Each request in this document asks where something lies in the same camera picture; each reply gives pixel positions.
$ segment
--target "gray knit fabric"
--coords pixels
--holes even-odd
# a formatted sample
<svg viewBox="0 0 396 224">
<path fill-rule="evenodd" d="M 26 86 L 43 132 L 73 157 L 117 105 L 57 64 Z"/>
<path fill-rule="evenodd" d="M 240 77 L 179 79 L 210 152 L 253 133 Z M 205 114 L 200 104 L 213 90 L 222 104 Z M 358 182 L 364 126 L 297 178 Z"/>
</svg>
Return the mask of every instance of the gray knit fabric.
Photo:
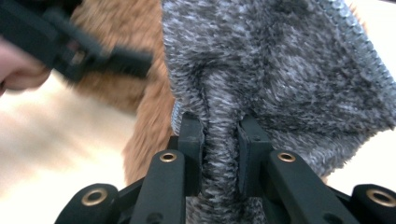
<svg viewBox="0 0 396 224">
<path fill-rule="evenodd" d="M 257 118 L 275 149 L 328 175 L 395 126 L 396 88 L 337 0 L 163 0 L 166 62 L 180 115 L 205 126 L 203 191 L 189 223 L 263 223 L 237 192 L 237 122 Z"/>
</svg>

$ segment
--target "brown fur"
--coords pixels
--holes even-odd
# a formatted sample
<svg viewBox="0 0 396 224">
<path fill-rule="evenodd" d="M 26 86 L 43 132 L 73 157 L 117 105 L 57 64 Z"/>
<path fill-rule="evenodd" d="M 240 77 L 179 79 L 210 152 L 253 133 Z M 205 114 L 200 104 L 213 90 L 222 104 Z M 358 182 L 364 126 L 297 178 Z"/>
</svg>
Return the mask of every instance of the brown fur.
<svg viewBox="0 0 396 224">
<path fill-rule="evenodd" d="M 85 0 L 73 15 L 77 26 L 109 48 L 122 44 L 154 55 L 148 80 L 91 73 L 76 86 L 120 109 L 137 108 L 134 135 L 123 150 L 127 184 L 146 174 L 151 157 L 165 149 L 172 134 L 174 98 L 164 64 L 161 17 L 159 0 Z"/>
</svg>

